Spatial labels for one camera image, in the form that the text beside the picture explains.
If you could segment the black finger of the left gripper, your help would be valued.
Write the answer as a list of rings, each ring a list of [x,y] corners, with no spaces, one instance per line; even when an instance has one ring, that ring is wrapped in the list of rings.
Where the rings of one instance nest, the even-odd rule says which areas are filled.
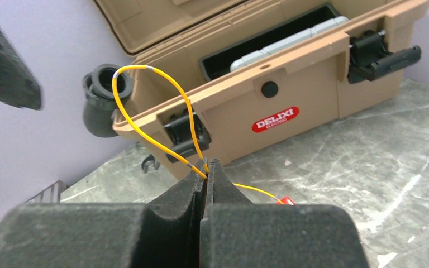
[[[0,102],[40,110],[41,85],[0,29]]]

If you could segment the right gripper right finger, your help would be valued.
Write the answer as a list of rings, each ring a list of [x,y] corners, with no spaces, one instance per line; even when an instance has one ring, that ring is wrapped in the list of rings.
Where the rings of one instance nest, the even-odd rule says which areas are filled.
[[[255,204],[209,163],[200,267],[368,267],[356,225],[328,204]]]

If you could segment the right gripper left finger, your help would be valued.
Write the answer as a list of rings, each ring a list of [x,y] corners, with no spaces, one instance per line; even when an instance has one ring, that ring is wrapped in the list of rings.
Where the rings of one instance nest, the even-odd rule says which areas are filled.
[[[0,267],[197,267],[206,181],[152,202],[21,205],[0,222]]]

